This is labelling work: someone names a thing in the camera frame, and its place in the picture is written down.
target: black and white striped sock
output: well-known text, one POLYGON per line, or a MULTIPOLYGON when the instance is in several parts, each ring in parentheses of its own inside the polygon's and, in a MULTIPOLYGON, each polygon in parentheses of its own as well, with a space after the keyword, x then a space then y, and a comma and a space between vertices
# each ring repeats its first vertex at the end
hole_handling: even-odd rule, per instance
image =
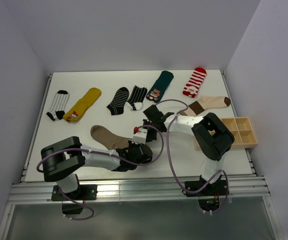
POLYGON ((126 87, 121 87, 117 90, 112 102, 107 106, 111 115, 119 115, 124 113, 124 106, 128 96, 129 91, 126 87))
POLYGON ((134 111, 141 110, 143 108, 143 101, 147 94, 147 88, 144 86, 134 86, 132 94, 130 94, 129 99, 126 102, 126 105, 134 111))
POLYGON ((53 121, 63 119, 69 94, 65 90, 59 90, 54 97, 53 103, 46 115, 53 121))

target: sock toe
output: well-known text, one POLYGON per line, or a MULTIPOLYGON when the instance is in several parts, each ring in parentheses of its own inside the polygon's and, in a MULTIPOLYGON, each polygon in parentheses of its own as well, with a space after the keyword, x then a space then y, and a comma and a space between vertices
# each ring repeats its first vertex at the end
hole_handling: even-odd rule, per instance
POLYGON ((230 105, 230 99, 228 97, 224 98, 224 103, 229 106, 230 105))
POLYGON ((136 111, 139 111, 143 108, 144 104, 142 102, 134 103, 136 111))
POLYGON ((56 116, 59 120, 63 119, 64 115, 65 115, 64 111, 57 111, 56 112, 56 116))
POLYGON ((54 116, 53 116, 50 112, 47 112, 46 115, 47 115, 51 120, 53 120, 53 121, 55 120, 55 119, 54 119, 54 116))

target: white tabletop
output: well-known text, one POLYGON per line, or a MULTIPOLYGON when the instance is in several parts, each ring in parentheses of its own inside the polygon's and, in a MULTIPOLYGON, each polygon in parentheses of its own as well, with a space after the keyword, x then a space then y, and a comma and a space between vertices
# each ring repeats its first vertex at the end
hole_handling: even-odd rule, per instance
MULTIPOLYGON (((182 94, 182 90, 192 70, 170 70, 174 79, 169 85, 163 100, 178 99, 191 104, 200 95, 228 96, 219 70, 208 70, 207 76, 202 84, 197 98, 190 98, 182 94)), ((43 174, 36 171, 36 165, 41 160, 40 150, 48 145, 71 136, 78 136, 80 141, 94 148, 105 149, 103 145, 92 139, 90 129, 93 125, 102 125, 108 130, 123 137, 132 137, 133 128, 140 126, 145 119, 143 110, 147 109, 152 102, 144 100, 144 107, 140 111, 131 111, 127 106, 121 115, 111 116, 106 106, 111 102, 117 89, 127 87, 131 93, 134 85, 145 85, 148 90, 159 77, 161 71, 102 71, 102 72, 56 72, 53 74, 49 87, 47 99, 43 109, 36 139, 32 149, 27 182, 42 182, 43 174), (69 101, 66 112, 80 99, 90 88, 99 88, 102 95, 91 106, 78 123, 68 123, 64 120, 51 121, 46 112, 50 108, 54 95, 58 90, 66 90, 69 101)), ((158 105, 165 114, 177 112, 183 108, 180 103, 166 102, 158 105)), ((232 107, 214 108, 203 112, 217 114, 219 118, 234 117, 232 107)), ((161 142, 148 143, 156 156, 160 151, 161 142)), ((205 156, 200 150, 194 148, 193 136, 182 133, 171 133, 170 147, 173 164, 179 177, 190 177, 201 175, 204 168, 205 156)), ((224 162, 224 170, 229 175, 251 174, 251 168, 244 149, 230 150, 224 162)), ((117 180, 136 178, 164 178, 171 177, 166 149, 160 159, 152 165, 137 167, 127 172, 114 172, 102 168, 82 167, 76 171, 80 180, 117 180)))

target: brown sock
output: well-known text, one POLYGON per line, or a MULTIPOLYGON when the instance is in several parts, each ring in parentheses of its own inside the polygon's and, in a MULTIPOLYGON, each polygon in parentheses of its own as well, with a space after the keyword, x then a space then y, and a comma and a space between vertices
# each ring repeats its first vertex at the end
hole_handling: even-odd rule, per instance
POLYGON ((128 138, 117 136, 103 126, 93 126, 90 130, 90 135, 94 140, 104 145, 108 150, 128 147, 128 138))
POLYGON ((183 116, 194 117, 206 109, 220 109, 230 105, 230 99, 225 96, 204 96, 188 106, 188 109, 181 113, 183 116))

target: yellow sock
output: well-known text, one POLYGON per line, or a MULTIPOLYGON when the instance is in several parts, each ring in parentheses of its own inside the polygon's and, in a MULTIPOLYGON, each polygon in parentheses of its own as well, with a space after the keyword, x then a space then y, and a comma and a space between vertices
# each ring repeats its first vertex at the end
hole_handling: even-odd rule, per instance
POLYGON ((93 87, 89 89, 88 92, 64 115, 63 119, 72 123, 78 122, 101 94, 102 92, 98 88, 93 87))

